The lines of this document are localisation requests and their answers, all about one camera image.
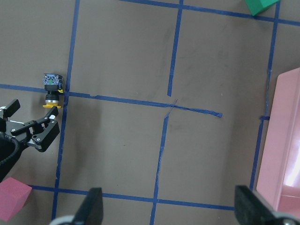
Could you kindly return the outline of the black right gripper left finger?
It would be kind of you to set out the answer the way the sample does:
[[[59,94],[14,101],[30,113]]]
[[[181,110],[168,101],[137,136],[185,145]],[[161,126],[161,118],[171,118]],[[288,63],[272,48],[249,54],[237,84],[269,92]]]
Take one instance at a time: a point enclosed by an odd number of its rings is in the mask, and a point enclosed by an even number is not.
[[[104,217],[102,188],[88,191],[84,201],[72,219],[73,225],[101,225]]]

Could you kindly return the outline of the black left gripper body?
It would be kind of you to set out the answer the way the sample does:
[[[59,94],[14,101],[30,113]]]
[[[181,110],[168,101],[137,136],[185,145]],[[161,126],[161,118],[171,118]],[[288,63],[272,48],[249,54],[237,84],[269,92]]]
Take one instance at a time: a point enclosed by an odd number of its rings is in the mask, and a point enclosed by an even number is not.
[[[59,133],[58,122],[50,118],[25,123],[1,119],[0,177],[4,178],[10,172],[26,148],[45,152]]]

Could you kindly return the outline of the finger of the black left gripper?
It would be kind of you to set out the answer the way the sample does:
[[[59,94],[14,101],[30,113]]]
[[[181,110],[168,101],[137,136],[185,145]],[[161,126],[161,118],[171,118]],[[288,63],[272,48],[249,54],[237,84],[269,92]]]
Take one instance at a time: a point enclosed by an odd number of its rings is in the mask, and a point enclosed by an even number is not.
[[[37,123],[49,123],[52,120],[55,120],[56,116],[58,116],[59,111],[56,106],[49,108],[49,112],[42,118],[36,120]]]
[[[2,118],[7,119],[12,117],[19,109],[20,102],[18,99],[13,99],[8,105],[2,106]]]

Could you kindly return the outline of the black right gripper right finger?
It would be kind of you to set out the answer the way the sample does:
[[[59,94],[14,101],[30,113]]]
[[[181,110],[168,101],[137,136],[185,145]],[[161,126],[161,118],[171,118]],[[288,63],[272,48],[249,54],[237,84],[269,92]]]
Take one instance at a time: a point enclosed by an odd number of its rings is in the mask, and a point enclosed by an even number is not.
[[[275,217],[247,186],[236,186],[234,214],[240,225],[273,225]]]

